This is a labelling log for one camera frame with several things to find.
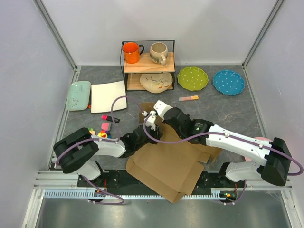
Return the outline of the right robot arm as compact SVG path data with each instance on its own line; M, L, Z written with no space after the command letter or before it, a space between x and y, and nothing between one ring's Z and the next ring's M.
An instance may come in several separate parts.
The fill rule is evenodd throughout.
M192 144L221 148L250 160L240 163L227 162L218 174L218 183L223 187L245 179L263 179L284 186L291 161L291 155L284 140L275 137L272 141L243 136L203 119L190 119L177 107L166 105L157 110L163 123L175 130L181 139Z

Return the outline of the brown cardboard box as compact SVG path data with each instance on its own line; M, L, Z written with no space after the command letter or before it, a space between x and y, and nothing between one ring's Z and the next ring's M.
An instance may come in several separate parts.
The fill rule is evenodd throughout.
M173 128L157 118L162 143L146 144L129 157L126 171L171 203L191 195L204 170L222 149L179 142Z

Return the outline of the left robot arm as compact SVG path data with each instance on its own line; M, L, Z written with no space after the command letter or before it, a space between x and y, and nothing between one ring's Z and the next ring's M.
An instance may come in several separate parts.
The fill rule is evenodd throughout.
M55 143L53 150L57 156L56 165L61 167L64 174L77 173L85 176L94 187L99 187L104 182L104 175L93 157L128 158L147 144L157 144L145 132L157 140L162 136L158 126L152 129L139 125L119 139L102 138L91 134L87 128L81 128Z

